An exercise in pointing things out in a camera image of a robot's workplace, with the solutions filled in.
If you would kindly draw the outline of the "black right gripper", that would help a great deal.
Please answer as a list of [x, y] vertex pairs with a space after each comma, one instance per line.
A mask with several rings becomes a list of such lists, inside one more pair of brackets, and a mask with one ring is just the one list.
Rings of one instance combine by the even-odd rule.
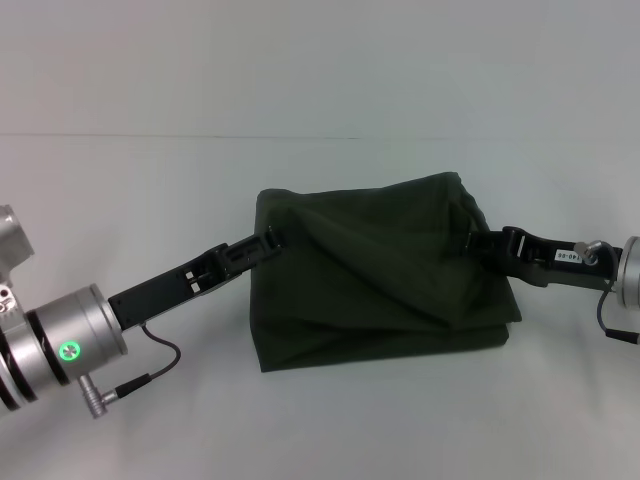
[[457, 247], [462, 256], [475, 259], [499, 257], [499, 271], [536, 287], [550, 284], [603, 290], [615, 275], [611, 254], [606, 248], [595, 253], [592, 264], [574, 250], [574, 242], [549, 240], [523, 229], [504, 227], [502, 231], [470, 232]]

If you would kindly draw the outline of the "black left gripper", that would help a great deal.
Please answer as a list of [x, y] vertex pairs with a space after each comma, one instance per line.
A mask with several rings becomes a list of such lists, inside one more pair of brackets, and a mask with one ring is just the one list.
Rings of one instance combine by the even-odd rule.
[[161, 315], [203, 295], [284, 250], [271, 226], [232, 245], [220, 244], [200, 256], [108, 299], [122, 330]]

